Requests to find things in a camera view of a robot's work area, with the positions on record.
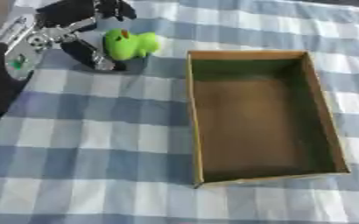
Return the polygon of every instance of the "checkered tablecloth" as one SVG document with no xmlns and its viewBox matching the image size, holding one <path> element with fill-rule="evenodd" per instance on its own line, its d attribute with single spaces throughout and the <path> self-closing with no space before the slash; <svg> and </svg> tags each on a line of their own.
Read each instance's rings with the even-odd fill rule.
<svg viewBox="0 0 359 224">
<path fill-rule="evenodd" d="M 158 52 L 101 74 L 54 49 L 0 121 L 0 224 L 359 223 L 359 8 L 130 3 L 138 19 L 103 21 L 85 39 L 156 32 Z M 42 4 L 18 0 L 11 15 Z M 352 174 L 194 190 L 190 49 L 310 51 Z"/>
</svg>

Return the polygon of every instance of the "open box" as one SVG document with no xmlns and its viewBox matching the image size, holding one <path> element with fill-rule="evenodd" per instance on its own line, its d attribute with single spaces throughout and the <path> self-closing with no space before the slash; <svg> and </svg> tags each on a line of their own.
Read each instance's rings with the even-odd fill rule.
<svg viewBox="0 0 359 224">
<path fill-rule="evenodd" d="M 347 173 L 307 52 L 190 51 L 195 184 Z"/>
</svg>

